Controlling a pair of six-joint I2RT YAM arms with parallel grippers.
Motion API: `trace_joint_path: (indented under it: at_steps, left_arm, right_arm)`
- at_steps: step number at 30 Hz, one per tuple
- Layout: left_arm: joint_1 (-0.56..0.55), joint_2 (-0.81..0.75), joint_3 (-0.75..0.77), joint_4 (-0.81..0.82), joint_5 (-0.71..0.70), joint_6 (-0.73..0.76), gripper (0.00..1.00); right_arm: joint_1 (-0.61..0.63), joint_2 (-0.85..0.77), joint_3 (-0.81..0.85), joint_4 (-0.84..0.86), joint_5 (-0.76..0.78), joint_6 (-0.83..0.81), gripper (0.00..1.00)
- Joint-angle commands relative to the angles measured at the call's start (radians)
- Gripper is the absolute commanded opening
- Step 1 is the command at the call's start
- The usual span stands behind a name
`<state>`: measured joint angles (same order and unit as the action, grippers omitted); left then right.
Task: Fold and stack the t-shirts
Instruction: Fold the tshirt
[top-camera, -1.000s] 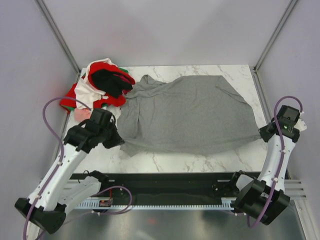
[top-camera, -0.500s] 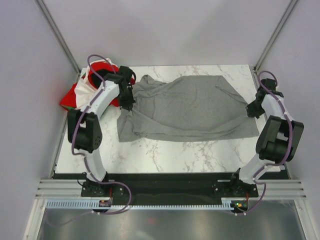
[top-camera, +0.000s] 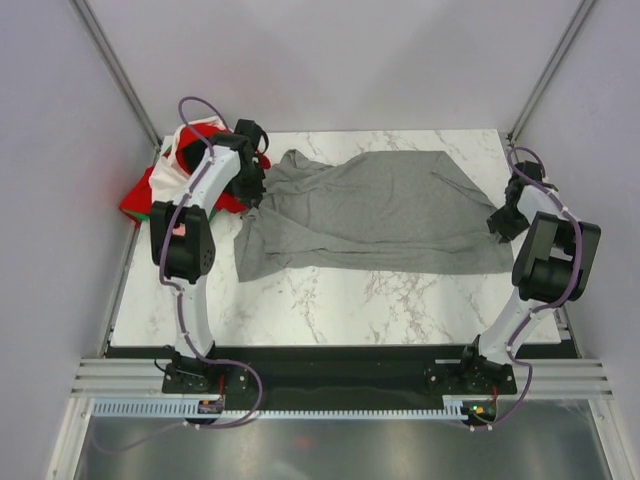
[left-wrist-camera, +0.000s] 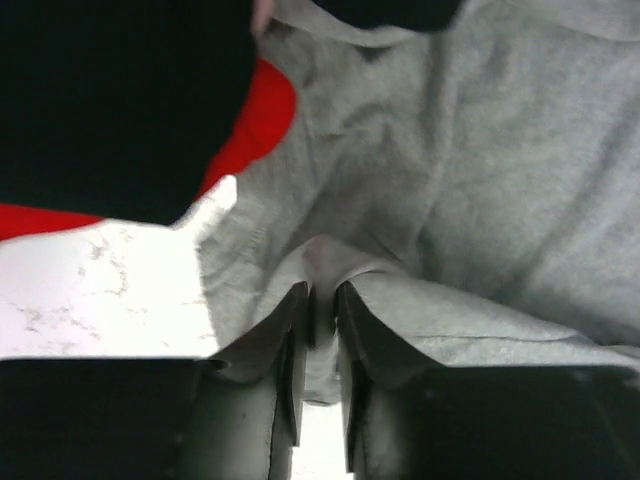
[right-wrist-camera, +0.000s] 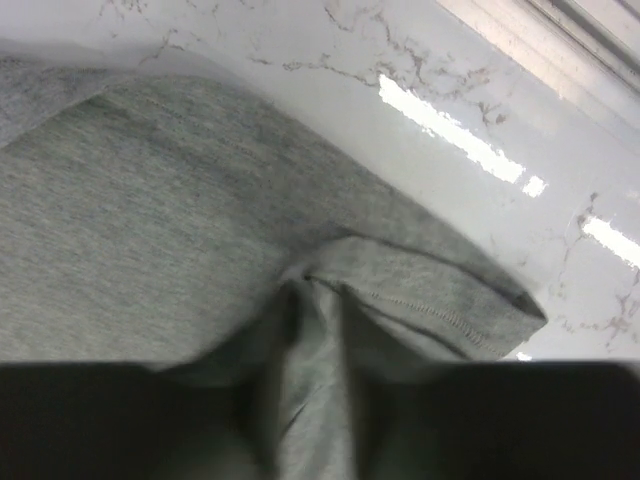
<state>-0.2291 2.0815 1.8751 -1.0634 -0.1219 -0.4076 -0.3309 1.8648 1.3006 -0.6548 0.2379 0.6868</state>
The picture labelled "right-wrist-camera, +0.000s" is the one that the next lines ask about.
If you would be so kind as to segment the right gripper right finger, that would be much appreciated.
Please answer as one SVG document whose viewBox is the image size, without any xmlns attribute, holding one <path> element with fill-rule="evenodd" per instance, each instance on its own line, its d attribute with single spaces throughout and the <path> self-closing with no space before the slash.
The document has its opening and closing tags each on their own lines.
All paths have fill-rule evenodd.
<svg viewBox="0 0 640 480">
<path fill-rule="evenodd" d="M 611 362 L 436 364 L 352 381 L 360 479 L 635 479 L 639 378 Z"/>
</svg>

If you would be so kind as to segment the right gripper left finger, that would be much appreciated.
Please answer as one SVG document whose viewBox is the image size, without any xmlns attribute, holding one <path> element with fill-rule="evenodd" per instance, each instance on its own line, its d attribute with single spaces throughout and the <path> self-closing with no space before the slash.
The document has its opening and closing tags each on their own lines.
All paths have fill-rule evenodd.
<svg viewBox="0 0 640 480">
<path fill-rule="evenodd" d="M 132 364 L 1 368 L 4 479 L 272 479 L 265 371 L 190 382 Z"/>
</svg>

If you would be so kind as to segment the grey t shirt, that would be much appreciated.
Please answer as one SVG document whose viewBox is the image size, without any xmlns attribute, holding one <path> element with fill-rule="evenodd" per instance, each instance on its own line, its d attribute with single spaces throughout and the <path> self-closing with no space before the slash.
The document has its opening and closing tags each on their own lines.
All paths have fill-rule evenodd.
<svg viewBox="0 0 640 480">
<path fill-rule="evenodd" d="M 256 97 L 1 61 L 1 368 L 263 369 L 272 479 L 357 479 L 356 370 L 495 361 L 545 323 L 469 240 Z"/>
</svg>

